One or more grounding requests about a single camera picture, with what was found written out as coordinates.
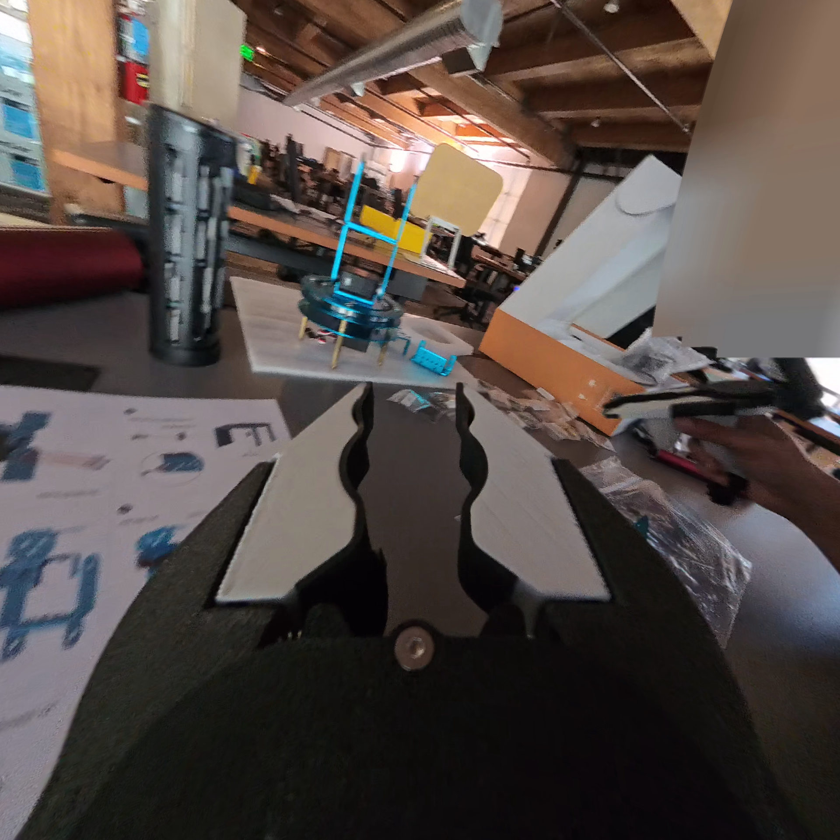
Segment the person's right forearm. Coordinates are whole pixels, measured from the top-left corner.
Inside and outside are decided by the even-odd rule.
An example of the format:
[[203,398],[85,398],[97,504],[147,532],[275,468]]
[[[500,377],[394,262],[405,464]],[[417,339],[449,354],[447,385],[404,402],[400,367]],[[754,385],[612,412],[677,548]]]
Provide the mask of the person's right forearm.
[[839,487],[829,479],[826,487],[813,487],[793,505],[788,517],[839,572]]

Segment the small blue bracket frame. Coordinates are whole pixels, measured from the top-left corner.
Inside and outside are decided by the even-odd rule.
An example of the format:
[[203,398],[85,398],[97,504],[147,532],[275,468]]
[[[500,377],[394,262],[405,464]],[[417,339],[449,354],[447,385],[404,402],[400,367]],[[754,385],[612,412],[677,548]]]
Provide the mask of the small blue bracket frame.
[[455,368],[457,356],[442,354],[431,350],[425,340],[421,340],[411,358],[411,362],[438,376],[447,377]]

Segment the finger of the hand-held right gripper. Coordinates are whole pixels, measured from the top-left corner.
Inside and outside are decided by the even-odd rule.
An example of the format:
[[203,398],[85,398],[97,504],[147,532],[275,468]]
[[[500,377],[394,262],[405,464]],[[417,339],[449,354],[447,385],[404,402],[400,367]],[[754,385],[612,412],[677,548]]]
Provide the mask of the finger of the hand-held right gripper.
[[710,417],[712,401],[699,388],[686,386],[618,396],[602,406],[602,414],[611,419]]
[[675,399],[668,418],[743,417],[774,408],[774,394],[688,394]]

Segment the white foam sheet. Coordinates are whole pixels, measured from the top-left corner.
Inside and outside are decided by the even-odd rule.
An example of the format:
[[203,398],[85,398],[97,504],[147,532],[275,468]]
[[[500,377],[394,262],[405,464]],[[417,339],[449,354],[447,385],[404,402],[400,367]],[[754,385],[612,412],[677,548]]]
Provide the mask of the white foam sheet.
[[[403,353],[405,342],[397,340],[387,351],[383,362],[379,363],[377,345],[362,352],[350,349],[345,342],[338,365],[333,369],[332,341],[321,343],[309,336],[298,337],[301,322],[299,292],[243,277],[231,279],[230,285],[252,372],[427,387],[432,390],[454,390],[457,382],[473,387],[477,384],[475,376],[460,363],[461,357],[470,356],[474,349],[457,335],[452,324],[407,314],[401,323],[402,332],[411,340],[406,353]],[[455,366],[447,376],[433,373],[413,362],[412,357],[421,341],[426,343],[426,349],[441,355],[446,361],[451,356],[456,357]]]

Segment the wooden edged table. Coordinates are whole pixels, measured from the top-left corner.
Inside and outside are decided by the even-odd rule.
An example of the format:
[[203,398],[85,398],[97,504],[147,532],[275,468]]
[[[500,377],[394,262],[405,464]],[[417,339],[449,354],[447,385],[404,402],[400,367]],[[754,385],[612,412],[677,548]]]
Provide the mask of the wooden edged table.
[[[74,172],[94,176],[103,182],[148,191],[148,165],[145,150],[137,144],[119,141],[80,143],[49,152],[49,161]],[[233,203],[228,209],[231,220],[252,227],[270,230],[278,236],[294,238],[334,251],[340,243],[341,227],[328,226],[318,220],[301,217],[286,211],[262,212]],[[444,265],[422,260],[402,248],[396,252],[387,243],[351,230],[343,253],[380,266],[391,265],[394,270],[463,288],[466,280]]]

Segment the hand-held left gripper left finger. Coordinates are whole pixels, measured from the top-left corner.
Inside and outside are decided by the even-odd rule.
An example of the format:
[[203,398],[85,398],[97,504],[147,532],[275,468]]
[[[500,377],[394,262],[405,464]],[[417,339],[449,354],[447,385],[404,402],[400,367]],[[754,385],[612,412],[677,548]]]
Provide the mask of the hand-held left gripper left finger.
[[280,452],[220,581],[217,604],[280,602],[366,531],[372,383],[357,385]]

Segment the person's right hand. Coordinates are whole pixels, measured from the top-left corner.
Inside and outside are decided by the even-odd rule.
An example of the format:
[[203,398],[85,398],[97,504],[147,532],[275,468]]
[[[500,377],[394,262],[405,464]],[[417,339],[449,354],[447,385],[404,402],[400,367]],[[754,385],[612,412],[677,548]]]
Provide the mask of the person's right hand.
[[838,480],[803,456],[792,438],[765,416],[743,416],[735,427],[680,417],[700,473],[719,485],[727,471],[712,446],[725,449],[748,481],[748,498],[804,530],[807,523],[838,519]]

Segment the open instruction manual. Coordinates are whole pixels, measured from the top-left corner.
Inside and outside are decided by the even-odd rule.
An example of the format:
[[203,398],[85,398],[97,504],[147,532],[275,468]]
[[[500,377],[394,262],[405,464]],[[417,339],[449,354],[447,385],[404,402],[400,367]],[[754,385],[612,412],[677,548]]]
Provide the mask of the open instruction manual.
[[1,420],[1,837],[15,838],[136,595],[290,434],[273,400],[6,385]]

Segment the silver ventilation duct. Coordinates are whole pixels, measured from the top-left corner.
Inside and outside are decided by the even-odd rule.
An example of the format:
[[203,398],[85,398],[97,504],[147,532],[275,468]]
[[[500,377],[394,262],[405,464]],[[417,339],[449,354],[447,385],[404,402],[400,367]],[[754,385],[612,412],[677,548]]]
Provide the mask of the silver ventilation duct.
[[284,102],[296,109],[343,89],[360,97],[370,81],[437,61],[452,77],[475,75],[486,68],[490,52],[498,45],[503,20],[499,1],[442,2],[306,80]]

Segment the orange white cardboard box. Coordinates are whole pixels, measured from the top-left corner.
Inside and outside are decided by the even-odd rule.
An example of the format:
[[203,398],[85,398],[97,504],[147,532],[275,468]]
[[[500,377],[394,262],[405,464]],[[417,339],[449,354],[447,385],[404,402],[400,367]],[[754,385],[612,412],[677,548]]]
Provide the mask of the orange white cardboard box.
[[681,177],[646,156],[493,314],[480,351],[598,430],[655,381],[609,339],[656,304]]

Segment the yellow box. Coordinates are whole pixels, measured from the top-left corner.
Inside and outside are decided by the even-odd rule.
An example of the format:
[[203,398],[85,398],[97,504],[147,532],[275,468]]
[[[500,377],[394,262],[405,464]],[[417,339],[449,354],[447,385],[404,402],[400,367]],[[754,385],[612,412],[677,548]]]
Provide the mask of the yellow box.
[[[401,223],[402,220],[400,218],[394,218],[372,206],[362,205],[359,224],[374,230],[378,234],[382,234],[388,238],[395,238],[399,232]],[[406,221],[402,228],[399,248],[420,255],[424,246],[424,238],[424,227]]]

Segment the pile of small screw bags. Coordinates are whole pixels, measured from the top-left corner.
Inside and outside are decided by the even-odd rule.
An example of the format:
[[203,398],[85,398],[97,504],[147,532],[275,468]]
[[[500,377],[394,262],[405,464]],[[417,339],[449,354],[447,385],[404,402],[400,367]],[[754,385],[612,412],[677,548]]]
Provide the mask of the pile of small screw bags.
[[[483,381],[479,381],[477,392],[521,429],[546,433],[556,442],[586,442],[604,451],[615,452],[610,438],[580,419],[571,404],[555,402],[537,393],[516,397]],[[450,391],[419,392],[403,388],[389,396],[387,401],[433,420],[455,418],[456,399]]]

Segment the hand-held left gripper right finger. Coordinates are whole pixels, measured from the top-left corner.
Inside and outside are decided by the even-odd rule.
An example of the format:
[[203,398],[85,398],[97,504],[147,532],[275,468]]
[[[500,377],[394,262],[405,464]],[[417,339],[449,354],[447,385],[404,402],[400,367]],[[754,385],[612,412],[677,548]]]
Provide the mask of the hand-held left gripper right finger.
[[550,452],[474,388],[458,384],[458,580],[474,602],[607,602],[611,594]]

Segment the blue robot arm base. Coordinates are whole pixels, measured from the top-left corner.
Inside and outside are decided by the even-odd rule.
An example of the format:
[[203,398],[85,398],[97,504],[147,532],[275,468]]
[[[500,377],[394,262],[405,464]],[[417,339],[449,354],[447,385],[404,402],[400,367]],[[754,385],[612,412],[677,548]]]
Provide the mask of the blue robot arm base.
[[[413,186],[408,193],[395,234],[387,235],[354,219],[363,175],[364,163],[361,162],[352,180],[330,273],[327,276],[307,276],[300,284],[298,308],[301,325],[298,339],[303,340],[308,327],[333,336],[331,371],[337,370],[347,340],[361,342],[365,346],[376,344],[379,347],[377,363],[382,364],[388,347],[398,337],[404,312],[403,307],[388,296],[387,290],[416,187]],[[360,276],[342,268],[351,233],[366,236],[386,247],[388,260],[381,278]]]

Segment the black cylinder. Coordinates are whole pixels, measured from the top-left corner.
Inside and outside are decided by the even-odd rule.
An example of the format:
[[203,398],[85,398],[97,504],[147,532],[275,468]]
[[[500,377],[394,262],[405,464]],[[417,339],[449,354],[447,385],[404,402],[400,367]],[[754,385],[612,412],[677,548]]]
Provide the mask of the black cylinder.
[[148,115],[149,347],[180,366],[220,356],[237,140],[153,104]]

